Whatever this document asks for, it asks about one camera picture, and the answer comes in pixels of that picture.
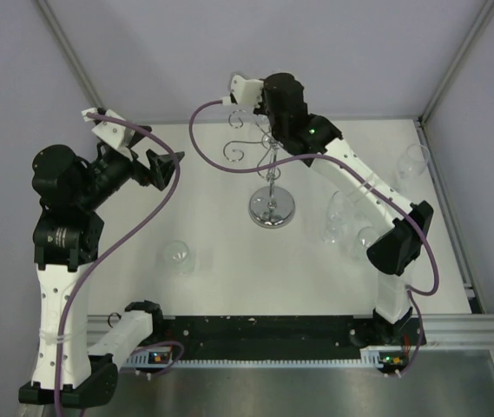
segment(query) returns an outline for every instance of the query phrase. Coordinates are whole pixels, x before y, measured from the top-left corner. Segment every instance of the decorative metal stand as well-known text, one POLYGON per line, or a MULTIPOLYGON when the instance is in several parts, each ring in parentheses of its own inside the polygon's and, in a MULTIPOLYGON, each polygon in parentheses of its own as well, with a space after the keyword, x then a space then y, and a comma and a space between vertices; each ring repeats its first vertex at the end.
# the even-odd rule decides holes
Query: decorative metal stand
MULTIPOLYGON (((234 129, 240 129, 244 126, 244 122, 238 117, 239 123, 233 123, 232 118, 237 113, 244 113, 249 116, 254 126, 260 131, 261 139, 258 142, 251 141, 231 141, 223 147, 223 155, 230 162, 241 161, 245 157, 245 153, 240 149, 231 149, 231 152, 237 155, 233 158, 228 154, 229 146, 236 143, 247 145, 261 145, 267 149, 266 153, 258 164, 261 166, 265 160, 268 162, 276 162, 278 159, 278 151, 280 150, 280 143, 272 138, 269 131, 264 130, 256 118, 247 113, 245 110, 236 110, 229 115, 227 121, 229 126, 234 129)), ((269 182, 269 185, 256 191, 250 198, 248 203, 248 213, 251 219, 263 228, 282 228, 287 225, 295 214, 295 201, 291 193, 282 187, 275 185, 276 180, 281 177, 281 170, 279 168, 270 168, 266 174, 258 172, 258 175, 269 182)))

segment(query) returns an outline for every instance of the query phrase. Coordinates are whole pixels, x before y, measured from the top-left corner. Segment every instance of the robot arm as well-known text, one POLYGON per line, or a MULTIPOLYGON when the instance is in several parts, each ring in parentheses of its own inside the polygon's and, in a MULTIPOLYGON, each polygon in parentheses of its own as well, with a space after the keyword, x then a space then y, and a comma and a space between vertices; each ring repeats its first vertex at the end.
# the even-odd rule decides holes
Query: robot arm
POLYGON ((365 184, 360 184, 335 163, 305 160, 306 165, 346 194, 357 195, 358 207, 380 233, 380 239, 367 251, 370 262, 379 271, 374 319, 380 333, 394 336, 411 315, 405 290, 411 283, 411 275, 409 268, 406 272, 405 268, 419 256, 421 241, 406 220, 399 218, 396 211, 369 190, 376 189, 395 201, 425 234, 433 209, 426 201, 418 205, 410 202, 369 169, 352 151, 339 129, 325 117, 308 113, 303 90, 304 87, 287 73, 273 74, 264 80, 247 80, 234 75, 229 102, 252 106, 254 114, 267 116, 273 137, 290 154, 327 154, 344 161, 366 179, 365 184))
MULTIPOLYGON (((120 118, 111 110, 88 109, 83 112, 85 121, 90 120, 88 112, 120 118)), ((93 132, 100 143, 93 162, 76 156, 64 145, 42 150, 33 161, 32 185, 43 208, 33 234, 42 306, 38 359, 31 381, 19 389, 22 403, 54 402, 59 366, 65 407, 106 404, 114 394, 123 362, 138 346, 158 341, 163 321, 160 306, 143 301, 131 303, 117 325, 87 348, 87 282, 73 300, 64 336, 57 336, 74 286, 98 257, 104 223, 96 209, 129 179, 163 190, 175 170, 168 156, 158 156, 152 150, 147 151, 150 167, 140 163, 132 150, 143 138, 137 132, 109 122, 95 123, 93 132), (63 345, 61 366, 56 364, 58 344, 63 345)), ((179 160, 183 156, 183 152, 177 154, 179 160)))

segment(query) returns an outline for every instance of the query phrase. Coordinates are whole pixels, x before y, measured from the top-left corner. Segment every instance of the white wall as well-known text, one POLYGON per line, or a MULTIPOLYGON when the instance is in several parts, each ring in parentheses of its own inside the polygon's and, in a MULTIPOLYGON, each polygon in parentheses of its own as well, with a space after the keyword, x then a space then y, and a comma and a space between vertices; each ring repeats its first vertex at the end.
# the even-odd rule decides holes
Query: white wall
POLYGON ((424 110, 484 0, 49 0, 108 107, 187 120, 232 71, 293 72, 311 111, 424 110))
POLYGON ((494 312, 494 17, 429 133, 486 307, 494 312))
POLYGON ((40 293, 30 186, 34 155, 49 144, 93 154, 81 91, 28 0, 0 0, 0 416, 15 414, 38 346, 40 293))

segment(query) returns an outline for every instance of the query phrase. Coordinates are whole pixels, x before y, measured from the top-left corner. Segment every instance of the white tabletop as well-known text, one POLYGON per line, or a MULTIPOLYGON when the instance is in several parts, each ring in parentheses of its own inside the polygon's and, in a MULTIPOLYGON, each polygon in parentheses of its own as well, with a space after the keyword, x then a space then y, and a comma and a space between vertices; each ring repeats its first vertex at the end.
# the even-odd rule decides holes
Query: white tabletop
MULTIPOLYGON (((398 156, 418 142, 411 120, 335 123, 366 164, 391 181, 398 156)), ((195 126, 202 148, 217 162, 234 168, 254 166, 264 149, 245 147, 246 157, 227 162, 221 150, 229 140, 246 140, 244 129, 227 123, 195 126)), ((163 211, 138 235, 113 253, 91 277, 90 314, 121 312, 131 301, 151 300, 170 315, 370 314, 376 298, 377 271, 357 263, 339 246, 319 238, 334 187, 302 162, 282 166, 277 184, 293 194, 297 212, 278 230, 255 225, 247 212, 251 194, 266 185, 256 174, 236 175, 208 166, 195 154, 184 124, 155 125, 154 132, 175 151, 184 150, 181 181, 163 211), (184 241, 195 257, 189 276, 166 268, 161 252, 184 241)), ((135 150, 143 155, 156 145, 146 139, 135 150)), ((425 314, 470 313, 461 274, 425 172, 408 195, 426 199, 435 210, 429 241, 438 260, 439 291, 416 300, 425 314)), ((163 193, 129 181, 98 210, 106 225, 101 252, 128 232, 161 200, 163 193)), ((344 242, 348 247, 351 242, 344 242)), ((429 289, 431 267, 425 251, 416 261, 413 285, 429 289)))

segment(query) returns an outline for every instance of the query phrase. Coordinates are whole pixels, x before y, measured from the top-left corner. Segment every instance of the chrome base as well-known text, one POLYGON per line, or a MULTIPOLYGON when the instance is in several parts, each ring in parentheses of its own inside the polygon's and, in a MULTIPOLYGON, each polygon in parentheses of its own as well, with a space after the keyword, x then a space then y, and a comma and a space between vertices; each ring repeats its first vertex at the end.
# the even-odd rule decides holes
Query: chrome base
POLYGON ((295 214, 295 200, 289 191, 273 187, 273 208, 270 208, 270 187, 256 191, 250 198, 248 213, 263 228, 282 228, 295 214))

